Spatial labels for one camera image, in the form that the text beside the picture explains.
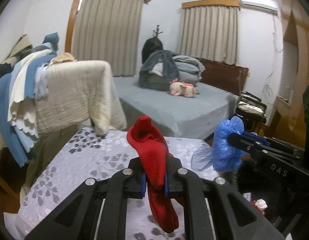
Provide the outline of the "coat rack with dark coat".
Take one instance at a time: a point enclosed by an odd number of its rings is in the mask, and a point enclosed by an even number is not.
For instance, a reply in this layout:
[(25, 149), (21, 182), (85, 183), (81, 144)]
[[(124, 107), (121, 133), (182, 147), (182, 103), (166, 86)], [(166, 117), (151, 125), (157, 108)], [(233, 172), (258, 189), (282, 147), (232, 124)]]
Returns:
[(159, 34), (163, 33), (160, 31), (160, 25), (157, 25), (153, 31), (153, 37), (146, 40), (141, 51), (142, 64), (149, 58), (149, 56), (159, 50), (163, 50), (163, 44), (159, 40)]

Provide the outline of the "beige quilted blanket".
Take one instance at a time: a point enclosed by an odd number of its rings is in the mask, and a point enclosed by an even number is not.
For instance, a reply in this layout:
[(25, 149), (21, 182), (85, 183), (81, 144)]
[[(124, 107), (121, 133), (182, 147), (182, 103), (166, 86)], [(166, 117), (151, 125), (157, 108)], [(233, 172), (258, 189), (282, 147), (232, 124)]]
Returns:
[(40, 136), (91, 119), (98, 135), (126, 129), (112, 69), (106, 61), (77, 61), (48, 68), (48, 96), (36, 101)]

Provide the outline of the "right beige curtain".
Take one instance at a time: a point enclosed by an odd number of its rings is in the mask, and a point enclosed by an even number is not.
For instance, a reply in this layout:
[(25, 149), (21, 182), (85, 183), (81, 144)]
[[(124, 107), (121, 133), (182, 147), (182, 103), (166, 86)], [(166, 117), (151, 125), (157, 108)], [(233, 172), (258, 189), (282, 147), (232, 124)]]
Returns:
[(183, 9), (178, 53), (236, 65), (239, 11), (225, 5)]

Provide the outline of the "dark green folded clothes pile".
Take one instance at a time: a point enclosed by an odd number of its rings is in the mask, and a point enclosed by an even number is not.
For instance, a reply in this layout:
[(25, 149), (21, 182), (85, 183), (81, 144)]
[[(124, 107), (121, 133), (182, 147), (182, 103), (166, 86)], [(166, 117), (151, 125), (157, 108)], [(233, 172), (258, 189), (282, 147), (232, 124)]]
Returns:
[(169, 50), (152, 53), (140, 68), (139, 87), (169, 91), (170, 84), (180, 79), (174, 56), (175, 53)]

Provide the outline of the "blue white scalloped cloths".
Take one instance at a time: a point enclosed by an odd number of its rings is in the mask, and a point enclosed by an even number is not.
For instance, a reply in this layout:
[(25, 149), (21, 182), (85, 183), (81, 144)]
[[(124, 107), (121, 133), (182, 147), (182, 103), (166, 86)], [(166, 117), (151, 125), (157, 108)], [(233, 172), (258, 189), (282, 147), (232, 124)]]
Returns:
[(22, 167), (33, 158), (39, 139), (36, 100), (46, 97), (48, 68), (57, 56), (58, 33), (33, 47), (23, 35), (0, 64), (0, 151), (8, 148)]

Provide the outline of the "pink plush toy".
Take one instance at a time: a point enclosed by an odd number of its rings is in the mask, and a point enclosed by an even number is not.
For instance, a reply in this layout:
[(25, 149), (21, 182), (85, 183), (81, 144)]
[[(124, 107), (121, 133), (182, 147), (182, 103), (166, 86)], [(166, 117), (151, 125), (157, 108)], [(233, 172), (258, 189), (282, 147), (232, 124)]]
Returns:
[(193, 84), (179, 82), (177, 79), (170, 84), (171, 96), (183, 96), (185, 98), (194, 98), (197, 95), (197, 90)]

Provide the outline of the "left beige curtain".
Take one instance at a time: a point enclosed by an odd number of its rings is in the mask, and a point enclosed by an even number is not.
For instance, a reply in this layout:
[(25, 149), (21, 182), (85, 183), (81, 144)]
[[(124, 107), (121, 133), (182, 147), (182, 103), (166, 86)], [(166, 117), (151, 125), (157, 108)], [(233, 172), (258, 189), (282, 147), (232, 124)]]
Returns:
[(82, 0), (71, 53), (80, 61), (107, 61), (114, 76), (135, 75), (143, 5), (144, 0)]

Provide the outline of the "long red sock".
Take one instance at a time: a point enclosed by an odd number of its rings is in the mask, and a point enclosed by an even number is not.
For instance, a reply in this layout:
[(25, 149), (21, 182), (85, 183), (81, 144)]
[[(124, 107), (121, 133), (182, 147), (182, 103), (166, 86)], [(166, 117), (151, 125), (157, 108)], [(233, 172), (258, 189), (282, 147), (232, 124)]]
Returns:
[(170, 198), (165, 196), (166, 156), (170, 154), (165, 138), (149, 116), (141, 116), (128, 130), (127, 141), (137, 151), (146, 174), (155, 221), (166, 233), (174, 232), (179, 228), (179, 220)]

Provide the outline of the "grey floral quilted cover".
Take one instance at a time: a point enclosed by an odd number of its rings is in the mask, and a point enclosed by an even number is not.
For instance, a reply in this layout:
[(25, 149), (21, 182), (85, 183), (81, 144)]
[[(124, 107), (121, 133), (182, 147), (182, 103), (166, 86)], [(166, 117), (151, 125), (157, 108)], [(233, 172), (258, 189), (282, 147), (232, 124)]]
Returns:
[[(108, 179), (127, 168), (137, 156), (123, 131), (111, 130), (102, 138), (92, 127), (79, 130), (41, 172), (23, 199), (15, 223), (21, 238), (87, 178)], [(126, 239), (185, 239), (183, 208), (176, 201), (172, 204), (179, 228), (166, 233), (154, 220), (147, 197), (129, 199)]]

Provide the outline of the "grey folded blankets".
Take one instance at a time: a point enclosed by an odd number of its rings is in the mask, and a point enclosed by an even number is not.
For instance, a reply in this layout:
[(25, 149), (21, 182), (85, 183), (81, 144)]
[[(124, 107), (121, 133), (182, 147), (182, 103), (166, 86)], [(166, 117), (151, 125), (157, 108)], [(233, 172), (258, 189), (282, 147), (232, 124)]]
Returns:
[(188, 83), (196, 87), (202, 79), (205, 66), (193, 57), (177, 55), (173, 57), (176, 67), (179, 70), (179, 82)]

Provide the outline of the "blue plastic bag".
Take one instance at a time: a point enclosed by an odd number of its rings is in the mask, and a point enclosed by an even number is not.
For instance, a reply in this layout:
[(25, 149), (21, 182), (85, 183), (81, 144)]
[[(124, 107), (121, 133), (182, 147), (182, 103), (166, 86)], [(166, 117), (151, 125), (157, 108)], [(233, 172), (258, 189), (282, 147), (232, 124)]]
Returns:
[(193, 153), (191, 168), (201, 172), (212, 166), (219, 173), (238, 170), (243, 153), (229, 144), (228, 137), (232, 133), (241, 135), (243, 131), (243, 121), (237, 116), (220, 122), (215, 129), (212, 146), (202, 146)]

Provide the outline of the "beige curtain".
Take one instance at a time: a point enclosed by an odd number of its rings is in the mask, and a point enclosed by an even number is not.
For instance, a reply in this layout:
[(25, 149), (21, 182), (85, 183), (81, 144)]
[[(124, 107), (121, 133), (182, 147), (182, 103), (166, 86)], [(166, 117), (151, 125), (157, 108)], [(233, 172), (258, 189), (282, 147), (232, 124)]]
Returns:
[(178, 53), (236, 65), (239, 11), (225, 5), (183, 9)]
[(107, 61), (114, 76), (135, 75), (143, 5), (144, 0), (82, 0), (71, 53), (80, 61)]

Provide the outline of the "black folding chair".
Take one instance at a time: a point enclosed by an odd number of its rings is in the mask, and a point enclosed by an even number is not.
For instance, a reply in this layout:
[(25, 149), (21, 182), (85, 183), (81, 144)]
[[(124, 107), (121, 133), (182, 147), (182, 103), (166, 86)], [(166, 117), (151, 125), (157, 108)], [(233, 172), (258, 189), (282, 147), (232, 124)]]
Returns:
[(235, 114), (242, 119), (247, 132), (257, 133), (260, 126), (267, 121), (267, 105), (250, 92), (242, 91), (238, 98)]

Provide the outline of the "dark wooden headboard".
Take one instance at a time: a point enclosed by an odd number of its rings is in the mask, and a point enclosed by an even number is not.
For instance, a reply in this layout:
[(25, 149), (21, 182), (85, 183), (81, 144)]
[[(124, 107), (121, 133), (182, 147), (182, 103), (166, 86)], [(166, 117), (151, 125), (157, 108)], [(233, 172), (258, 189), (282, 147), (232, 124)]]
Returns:
[(244, 89), (249, 69), (225, 63), (200, 59), (205, 67), (201, 82), (207, 85), (239, 95)]

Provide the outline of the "grey bed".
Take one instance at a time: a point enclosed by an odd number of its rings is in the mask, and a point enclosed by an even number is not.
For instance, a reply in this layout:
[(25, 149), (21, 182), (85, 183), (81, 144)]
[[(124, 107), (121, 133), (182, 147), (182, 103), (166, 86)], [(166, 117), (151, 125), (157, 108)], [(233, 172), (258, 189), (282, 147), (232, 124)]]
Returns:
[(127, 127), (147, 115), (165, 137), (206, 139), (222, 120), (233, 116), (238, 99), (204, 83), (197, 85), (199, 94), (194, 98), (140, 88), (137, 77), (115, 77), (114, 83)]

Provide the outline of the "white air conditioner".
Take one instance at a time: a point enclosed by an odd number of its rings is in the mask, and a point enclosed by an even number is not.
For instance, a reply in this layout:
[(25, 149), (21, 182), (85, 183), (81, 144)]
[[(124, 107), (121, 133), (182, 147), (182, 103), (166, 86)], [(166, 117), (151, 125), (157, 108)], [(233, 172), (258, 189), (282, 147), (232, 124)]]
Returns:
[(278, 12), (278, 5), (273, 0), (241, 0), (243, 5), (258, 7), (273, 12)]

